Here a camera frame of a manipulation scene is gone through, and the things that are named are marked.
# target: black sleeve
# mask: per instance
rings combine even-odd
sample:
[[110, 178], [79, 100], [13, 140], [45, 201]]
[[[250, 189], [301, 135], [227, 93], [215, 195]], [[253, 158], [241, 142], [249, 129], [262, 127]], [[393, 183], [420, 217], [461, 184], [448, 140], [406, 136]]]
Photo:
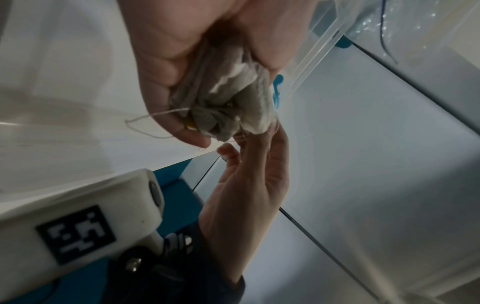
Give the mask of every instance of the black sleeve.
[[[101, 303], [236, 304], [244, 290], [243, 277], [233, 285], [212, 258], [195, 222], [164, 239], [162, 256], [145, 247], [126, 251], [108, 265]], [[135, 272], [127, 264], [141, 264]]]

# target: bundle of fabric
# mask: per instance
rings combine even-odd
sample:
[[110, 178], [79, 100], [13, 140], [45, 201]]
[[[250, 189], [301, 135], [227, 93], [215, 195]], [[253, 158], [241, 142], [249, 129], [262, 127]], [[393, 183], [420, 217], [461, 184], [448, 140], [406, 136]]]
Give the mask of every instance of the bundle of fabric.
[[169, 102], [189, 108], [179, 113], [201, 133], [227, 141], [240, 130], [264, 133], [277, 120], [269, 87], [268, 70], [237, 36], [216, 47], [204, 41]]

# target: transparent plastic bin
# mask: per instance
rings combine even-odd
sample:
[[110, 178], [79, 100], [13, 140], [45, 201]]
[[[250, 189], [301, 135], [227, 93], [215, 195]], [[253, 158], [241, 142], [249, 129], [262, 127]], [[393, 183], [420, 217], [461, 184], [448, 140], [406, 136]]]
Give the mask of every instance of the transparent plastic bin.
[[355, 23], [364, 0], [319, 1], [305, 41], [292, 62], [282, 70], [285, 81], [283, 96], [290, 97], [332, 49], [343, 34]]

